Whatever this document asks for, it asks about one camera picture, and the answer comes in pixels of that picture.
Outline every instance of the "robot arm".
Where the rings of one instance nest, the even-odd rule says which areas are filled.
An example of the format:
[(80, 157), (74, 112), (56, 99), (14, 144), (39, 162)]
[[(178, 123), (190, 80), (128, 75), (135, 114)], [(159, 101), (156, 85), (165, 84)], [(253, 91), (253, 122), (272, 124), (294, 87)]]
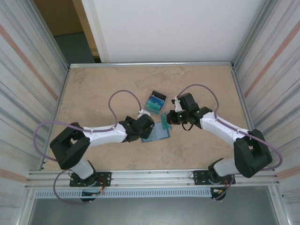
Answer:
[(192, 126), (212, 132), (233, 147), (233, 158), (219, 159), (209, 166), (210, 178), (213, 181), (217, 182), (226, 175), (238, 173), (250, 178), (272, 162), (268, 147), (238, 132), (243, 131), (264, 140), (259, 130), (248, 131), (218, 116), (215, 118), (211, 109), (199, 108), (190, 93), (177, 96), (172, 102), (175, 104), (175, 110), (167, 114), (169, 124), (190, 123)]
[(91, 132), (78, 131), (73, 128), (64, 129), (50, 143), (50, 148), (54, 153), (60, 168), (63, 170), (70, 169), (76, 173), (82, 182), (87, 186), (95, 181), (95, 169), (91, 163), (83, 159), (85, 151), (97, 145), (105, 143), (122, 143), (138, 140), (140, 137), (147, 139), (154, 126), (154, 121), (150, 114), (141, 110), (137, 119), (129, 116), (124, 121), (107, 127), (80, 127), (78, 123), (71, 125), (90, 130)]

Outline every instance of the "corrugated metal wall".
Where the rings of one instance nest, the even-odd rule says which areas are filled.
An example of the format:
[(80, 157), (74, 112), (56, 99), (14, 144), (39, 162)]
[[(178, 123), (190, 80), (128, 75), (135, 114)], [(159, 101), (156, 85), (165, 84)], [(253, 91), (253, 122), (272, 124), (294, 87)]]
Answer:
[(277, 1), (236, 68), (255, 127), (284, 157), (276, 172), (295, 223), (300, 223), (299, 19), (299, 0)]
[[(68, 71), (31, 1), (0, 1), (0, 224), (12, 224), (29, 170), (36, 126), (53, 119)], [(49, 127), (38, 134), (44, 149)]]

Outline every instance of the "gray floor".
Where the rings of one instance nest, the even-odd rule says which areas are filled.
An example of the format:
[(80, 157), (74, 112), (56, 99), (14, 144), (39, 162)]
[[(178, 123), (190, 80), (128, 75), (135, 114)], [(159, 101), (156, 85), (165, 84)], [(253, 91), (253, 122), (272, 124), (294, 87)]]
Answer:
[(30, 221), (31, 225), (278, 225), (267, 187), (232, 187), (223, 202), (121, 198), (78, 206), (38, 199)]
[(68, 64), (95, 63), (83, 32), (54, 37)]

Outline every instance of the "white wall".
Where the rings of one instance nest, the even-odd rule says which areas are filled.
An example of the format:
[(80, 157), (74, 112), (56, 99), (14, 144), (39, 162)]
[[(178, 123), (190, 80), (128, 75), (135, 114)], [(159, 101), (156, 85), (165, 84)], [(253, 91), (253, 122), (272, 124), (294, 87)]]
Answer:
[(265, 0), (82, 0), (102, 62), (233, 60)]

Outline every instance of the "marble-patterned surface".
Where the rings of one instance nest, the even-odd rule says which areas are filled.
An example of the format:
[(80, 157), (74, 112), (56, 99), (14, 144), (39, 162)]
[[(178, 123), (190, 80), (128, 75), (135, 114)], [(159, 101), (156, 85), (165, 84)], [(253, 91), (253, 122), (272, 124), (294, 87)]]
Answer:
[[(157, 90), (168, 96), (166, 111), (173, 109), (171, 98), (193, 83), (210, 87), (220, 101), (218, 114), (231, 123), (246, 128), (246, 121), (228, 66), (217, 67), (122, 67), (73, 68), (61, 105), (58, 120), (79, 122), (81, 126), (99, 127), (114, 123), (107, 107), (109, 97), (117, 90), (134, 92), (144, 105), (149, 94)], [(200, 107), (215, 109), (213, 96), (205, 89), (192, 87), (189, 92)], [(127, 93), (112, 100), (118, 120), (135, 117), (138, 104)], [(64, 127), (57, 126), (56, 136)], [(84, 158), (97, 170), (188, 169), (205, 168), (219, 158), (233, 156), (233, 149), (208, 131), (194, 127), (184, 131), (173, 126), (171, 138), (142, 143), (109, 143), (90, 148)], [(46, 170), (60, 170), (57, 163), (47, 161)]]

